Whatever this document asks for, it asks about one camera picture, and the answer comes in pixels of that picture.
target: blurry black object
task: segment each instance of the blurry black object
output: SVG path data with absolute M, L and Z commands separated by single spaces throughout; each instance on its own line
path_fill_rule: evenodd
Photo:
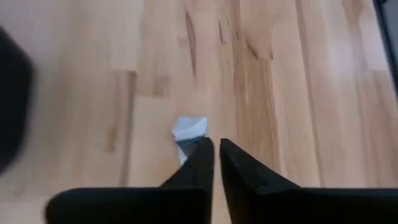
M 398 90 L 398 1 L 373 0 L 381 37 L 390 66 L 394 87 Z
M 0 27 L 0 174 L 24 138 L 32 76 L 28 56 Z
M 47 205 L 47 223 L 210 223 L 213 153 L 213 144 L 206 138 L 180 170 L 157 188 L 62 193 Z M 398 219 L 398 190 L 301 188 L 228 139 L 221 140 L 220 159 L 234 224 Z

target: wooden floor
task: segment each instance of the wooden floor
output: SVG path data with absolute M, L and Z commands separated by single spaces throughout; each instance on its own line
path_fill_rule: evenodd
M 0 24 L 37 69 L 0 223 L 42 223 L 74 187 L 161 184 L 179 116 L 302 186 L 398 187 L 371 0 L 3 0 Z M 214 181 L 213 223 L 228 223 L 219 161 Z

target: black object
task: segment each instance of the black object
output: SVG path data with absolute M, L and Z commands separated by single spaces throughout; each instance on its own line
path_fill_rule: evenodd
M 33 67 L 0 27 L 0 173 L 17 156 L 24 138 Z
M 398 1 L 373 0 L 377 20 L 389 62 L 394 87 L 398 90 Z
M 160 187 L 64 192 L 49 202 L 47 223 L 210 223 L 213 167 L 205 138 Z
M 210 223 L 213 153 L 211 140 L 205 138 L 158 188 L 62 193 L 48 204 L 47 223 Z M 398 218 L 396 189 L 301 188 L 228 139 L 221 140 L 220 159 L 232 223 L 383 223 Z

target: wood grain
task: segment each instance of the wood grain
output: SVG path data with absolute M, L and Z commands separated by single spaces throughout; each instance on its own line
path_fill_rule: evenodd
M 161 184 L 179 116 L 208 117 L 216 158 L 230 138 L 302 186 L 398 187 L 371 0 L 4 0 L 0 24 L 37 67 L 1 223 L 41 223 L 71 187 Z M 213 223 L 229 222 L 216 160 Z

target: black plastic piece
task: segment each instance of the black plastic piece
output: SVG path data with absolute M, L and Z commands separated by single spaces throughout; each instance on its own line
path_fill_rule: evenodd
M 28 56 L 0 27 L 0 174 L 23 142 L 32 79 Z
M 394 222 L 396 189 L 305 189 L 222 139 L 221 170 L 232 223 Z
M 213 168 L 213 143 L 205 138 L 160 187 L 64 192 L 47 205 L 46 220 L 49 224 L 210 223 Z

